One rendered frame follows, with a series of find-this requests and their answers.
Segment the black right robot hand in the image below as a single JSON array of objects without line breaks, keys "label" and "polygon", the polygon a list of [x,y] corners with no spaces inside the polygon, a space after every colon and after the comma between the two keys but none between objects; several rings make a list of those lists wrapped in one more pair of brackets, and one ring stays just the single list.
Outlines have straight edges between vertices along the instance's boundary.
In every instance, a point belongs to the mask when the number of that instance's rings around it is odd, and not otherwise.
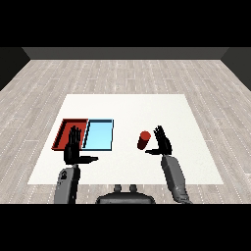
[{"label": "black right robot hand", "polygon": [[160,125],[154,129],[154,134],[158,143],[158,148],[146,150],[146,153],[151,155],[171,155],[173,152],[172,144]]}]

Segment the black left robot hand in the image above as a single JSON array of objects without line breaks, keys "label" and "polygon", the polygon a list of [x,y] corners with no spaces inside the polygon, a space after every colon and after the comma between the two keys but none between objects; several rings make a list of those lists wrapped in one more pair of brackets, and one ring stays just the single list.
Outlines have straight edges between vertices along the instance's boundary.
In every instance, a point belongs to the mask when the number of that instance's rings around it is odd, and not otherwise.
[{"label": "black left robot hand", "polygon": [[67,165],[90,164],[98,160],[97,157],[79,155],[80,134],[81,130],[78,127],[71,127],[69,141],[64,149],[64,161]]}]

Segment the red shallow open box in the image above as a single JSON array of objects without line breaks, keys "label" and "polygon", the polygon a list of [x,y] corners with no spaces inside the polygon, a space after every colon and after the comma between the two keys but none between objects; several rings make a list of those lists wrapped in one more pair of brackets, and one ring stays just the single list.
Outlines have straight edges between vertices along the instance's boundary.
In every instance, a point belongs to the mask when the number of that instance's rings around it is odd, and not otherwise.
[{"label": "red shallow open box", "polygon": [[80,130],[79,149],[82,149],[87,122],[88,119],[63,119],[52,145],[52,150],[63,151],[65,149],[66,144],[69,142],[69,134],[73,126]]}]

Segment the small red can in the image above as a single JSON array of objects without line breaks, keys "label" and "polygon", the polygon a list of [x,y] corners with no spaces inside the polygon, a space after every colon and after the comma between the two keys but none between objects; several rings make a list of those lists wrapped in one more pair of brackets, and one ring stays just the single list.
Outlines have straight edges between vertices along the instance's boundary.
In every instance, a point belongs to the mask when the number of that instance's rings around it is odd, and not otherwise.
[{"label": "small red can", "polygon": [[146,131],[146,130],[142,131],[138,138],[137,148],[139,150],[143,150],[146,147],[150,138],[151,138],[151,134],[149,131]]}]

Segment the light blue shallow open box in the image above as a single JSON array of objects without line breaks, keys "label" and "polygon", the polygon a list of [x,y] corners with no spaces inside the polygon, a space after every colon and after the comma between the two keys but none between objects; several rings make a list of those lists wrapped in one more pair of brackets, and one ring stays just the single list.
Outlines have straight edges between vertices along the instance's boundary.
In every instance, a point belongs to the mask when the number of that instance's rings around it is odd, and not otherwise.
[{"label": "light blue shallow open box", "polygon": [[112,119],[90,119],[81,149],[83,151],[111,151],[114,121]]}]

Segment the dark grey robot body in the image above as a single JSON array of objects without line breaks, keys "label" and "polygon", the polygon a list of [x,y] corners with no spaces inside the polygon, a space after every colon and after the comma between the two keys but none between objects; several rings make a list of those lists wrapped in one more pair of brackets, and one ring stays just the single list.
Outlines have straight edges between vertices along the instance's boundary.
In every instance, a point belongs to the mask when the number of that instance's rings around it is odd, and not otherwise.
[{"label": "dark grey robot body", "polygon": [[96,204],[155,204],[152,196],[139,193],[135,184],[129,186],[129,192],[122,192],[122,186],[116,184],[114,191],[96,200]]}]

